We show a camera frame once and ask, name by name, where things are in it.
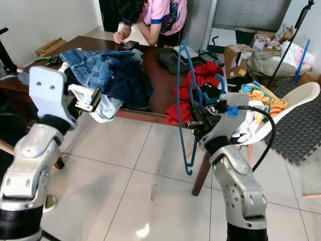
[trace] white plastic chair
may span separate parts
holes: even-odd
[[[277,124],[283,117],[285,117],[288,113],[290,113],[290,111],[292,111],[297,106],[314,100],[319,95],[319,93],[320,86],[316,82],[309,82],[292,90],[290,93],[288,93],[282,98],[289,103],[289,106],[287,109],[285,109],[273,118],[275,124]],[[265,138],[271,130],[272,126],[270,122],[262,122],[254,136],[251,137],[251,139],[243,143],[237,144],[237,146],[245,146],[256,143]]]

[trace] person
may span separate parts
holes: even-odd
[[[114,41],[125,43],[131,26],[137,24],[150,46],[172,48],[181,43],[187,16],[187,0],[113,0],[123,28]]]

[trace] red cloth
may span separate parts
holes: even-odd
[[[211,83],[218,87],[220,80],[214,78],[215,74],[224,76],[221,67],[217,66],[213,62],[207,62],[206,64],[194,68],[196,82],[199,87],[202,87],[206,83]],[[189,71],[187,81],[180,85],[180,111],[181,111],[181,122],[184,124],[188,121],[192,121],[193,117],[191,114],[190,106],[190,84],[193,83],[192,73]],[[172,89],[172,94],[177,95],[177,88]],[[177,104],[173,104],[166,110],[166,122],[177,125],[179,123],[177,115]]]

